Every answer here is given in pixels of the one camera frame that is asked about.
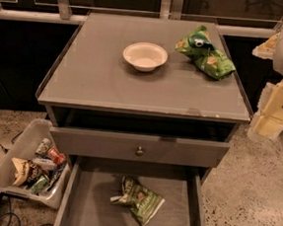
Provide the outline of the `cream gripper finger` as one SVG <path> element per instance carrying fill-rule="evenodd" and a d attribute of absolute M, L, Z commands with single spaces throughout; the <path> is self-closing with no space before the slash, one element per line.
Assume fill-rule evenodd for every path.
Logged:
<path fill-rule="evenodd" d="M 267 83 L 259 97 L 257 112 L 248 129 L 248 137 L 254 142 L 275 139 L 283 130 L 283 80 Z"/>
<path fill-rule="evenodd" d="M 272 60 L 278 38 L 279 33 L 275 34 L 273 37 L 270 37 L 260 46 L 256 46 L 251 53 L 258 58 Z"/>

